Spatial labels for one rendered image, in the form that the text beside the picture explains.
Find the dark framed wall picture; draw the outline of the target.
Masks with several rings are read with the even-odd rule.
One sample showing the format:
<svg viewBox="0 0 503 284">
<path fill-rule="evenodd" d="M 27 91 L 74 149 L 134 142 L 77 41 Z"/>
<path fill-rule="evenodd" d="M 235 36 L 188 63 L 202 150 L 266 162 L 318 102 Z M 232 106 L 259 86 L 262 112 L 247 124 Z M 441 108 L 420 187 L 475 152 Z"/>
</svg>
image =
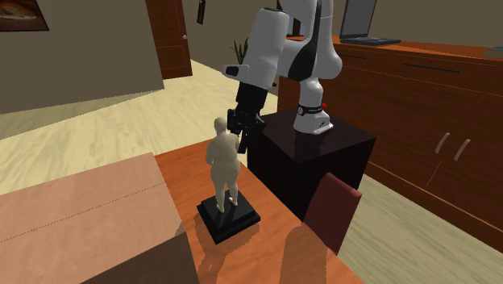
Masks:
<svg viewBox="0 0 503 284">
<path fill-rule="evenodd" d="M 48 31 L 37 0 L 0 0 L 0 32 Z"/>
</svg>

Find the brown wooden door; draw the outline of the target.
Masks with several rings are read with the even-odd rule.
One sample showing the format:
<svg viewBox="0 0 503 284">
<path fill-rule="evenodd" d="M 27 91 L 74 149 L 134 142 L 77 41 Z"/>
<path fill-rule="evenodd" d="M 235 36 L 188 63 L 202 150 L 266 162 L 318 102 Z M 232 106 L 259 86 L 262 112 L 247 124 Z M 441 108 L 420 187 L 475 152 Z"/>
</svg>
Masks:
<svg viewBox="0 0 503 284">
<path fill-rule="evenodd" d="M 145 0 L 163 79 L 193 75 L 182 0 Z"/>
</svg>

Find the green potted plant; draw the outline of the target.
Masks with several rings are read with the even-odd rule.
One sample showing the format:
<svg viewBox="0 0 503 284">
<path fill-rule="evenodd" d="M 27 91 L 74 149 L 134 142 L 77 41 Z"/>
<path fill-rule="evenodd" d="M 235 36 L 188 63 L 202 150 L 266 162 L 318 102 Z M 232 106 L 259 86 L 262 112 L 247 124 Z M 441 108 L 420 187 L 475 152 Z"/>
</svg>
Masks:
<svg viewBox="0 0 503 284">
<path fill-rule="evenodd" d="M 237 44 L 234 41 L 234 46 L 231 49 L 235 52 L 238 64 L 241 65 L 244 61 L 244 57 L 247 54 L 248 39 L 245 39 L 244 44 Z"/>
</svg>

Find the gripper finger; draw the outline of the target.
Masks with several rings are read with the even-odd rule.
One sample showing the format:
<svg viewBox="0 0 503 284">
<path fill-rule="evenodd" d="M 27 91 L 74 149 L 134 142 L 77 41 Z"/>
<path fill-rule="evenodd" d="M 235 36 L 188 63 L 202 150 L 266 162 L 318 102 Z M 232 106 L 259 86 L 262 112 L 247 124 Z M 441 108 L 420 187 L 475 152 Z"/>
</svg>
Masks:
<svg viewBox="0 0 503 284">
<path fill-rule="evenodd" d="M 241 132 L 241 122 L 239 121 L 235 109 L 229 109 L 227 111 L 227 129 L 236 135 L 239 135 Z"/>
<path fill-rule="evenodd" d="M 249 144 L 252 142 L 253 138 L 264 130 L 266 123 L 261 119 L 259 115 L 256 115 L 253 119 L 245 119 L 241 123 L 242 137 L 239 143 L 238 153 L 244 154 L 247 151 Z"/>
</svg>

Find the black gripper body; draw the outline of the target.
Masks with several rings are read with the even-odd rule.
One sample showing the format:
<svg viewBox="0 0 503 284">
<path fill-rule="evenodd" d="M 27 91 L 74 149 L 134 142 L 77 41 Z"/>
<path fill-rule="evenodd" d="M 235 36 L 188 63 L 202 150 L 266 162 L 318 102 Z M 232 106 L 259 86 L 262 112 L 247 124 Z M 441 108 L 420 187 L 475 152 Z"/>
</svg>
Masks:
<svg viewBox="0 0 503 284">
<path fill-rule="evenodd" d="M 260 111 L 268 95 L 268 90 L 244 82 L 239 83 L 236 95 L 237 106 L 235 113 L 238 119 L 255 118 L 260 116 Z"/>
</svg>

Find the brown cardboard box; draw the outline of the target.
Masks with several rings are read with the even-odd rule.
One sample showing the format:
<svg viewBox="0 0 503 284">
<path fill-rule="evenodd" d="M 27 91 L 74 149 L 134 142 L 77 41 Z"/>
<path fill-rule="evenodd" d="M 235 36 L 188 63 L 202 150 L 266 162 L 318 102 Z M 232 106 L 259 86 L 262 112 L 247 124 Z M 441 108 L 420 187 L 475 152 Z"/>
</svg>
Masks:
<svg viewBox="0 0 503 284">
<path fill-rule="evenodd" d="M 199 284 L 154 156 L 0 195 L 0 284 Z"/>
</svg>

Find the orange wooden table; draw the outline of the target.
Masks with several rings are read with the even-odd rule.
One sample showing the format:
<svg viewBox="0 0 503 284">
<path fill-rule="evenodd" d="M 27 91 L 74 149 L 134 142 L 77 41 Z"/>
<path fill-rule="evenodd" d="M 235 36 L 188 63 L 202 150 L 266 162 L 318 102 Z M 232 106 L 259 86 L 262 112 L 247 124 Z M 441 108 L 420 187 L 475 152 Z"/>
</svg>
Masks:
<svg viewBox="0 0 503 284">
<path fill-rule="evenodd" d="M 364 284 L 246 166 L 239 190 L 261 220 L 215 244 L 197 211 L 214 195 L 206 147 L 202 141 L 156 156 L 201 284 Z"/>
</svg>

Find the wooden sideboard with laptop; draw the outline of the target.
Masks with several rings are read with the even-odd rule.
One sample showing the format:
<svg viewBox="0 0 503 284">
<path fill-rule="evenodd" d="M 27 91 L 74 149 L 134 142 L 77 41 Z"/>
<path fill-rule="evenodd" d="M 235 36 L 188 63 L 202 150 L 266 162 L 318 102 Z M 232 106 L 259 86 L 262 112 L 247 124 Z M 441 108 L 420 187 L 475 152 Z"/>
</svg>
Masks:
<svg viewBox="0 0 503 284">
<path fill-rule="evenodd" d="M 376 137 L 366 174 L 503 253 L 503 59 L 335 37 L 329 114 Z"/>
</svg>

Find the dark robot stand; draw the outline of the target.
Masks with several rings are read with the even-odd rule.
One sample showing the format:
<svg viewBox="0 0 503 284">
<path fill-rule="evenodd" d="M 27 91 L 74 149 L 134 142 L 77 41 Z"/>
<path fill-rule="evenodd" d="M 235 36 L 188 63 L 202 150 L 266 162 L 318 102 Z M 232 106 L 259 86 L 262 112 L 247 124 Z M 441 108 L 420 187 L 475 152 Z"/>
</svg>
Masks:
<svg viewBox="0 0 503 284">
<path fill-rule="evenodd" d="M 376 137 L 332 117 L 319 135 L 293 128 L 297 112 L 264 115 L 266 126 L 247 148 L 247 168 L 299 219 L 326 173 L 358 189 Z"/>
</svg>

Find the beige figure on black base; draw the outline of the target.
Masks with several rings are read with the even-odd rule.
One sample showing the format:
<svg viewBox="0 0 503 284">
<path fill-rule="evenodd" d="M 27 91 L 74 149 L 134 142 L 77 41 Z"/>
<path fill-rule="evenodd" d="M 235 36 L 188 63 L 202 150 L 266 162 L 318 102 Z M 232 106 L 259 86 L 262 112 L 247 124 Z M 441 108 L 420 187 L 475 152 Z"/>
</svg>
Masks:
<svg viewBox="0 0 503 284">
<path fill-rule="evenodd" d="M 216 136 L 206 148 L 206 163 L 215 195 L 197 205 L 197 210 L 215 244 L 236 235 L 260 221 L 260 215 L 240 193 L 237 177 L 239 137 L 227 132 L 227 121 L 214 120 Z"/>
</svg>

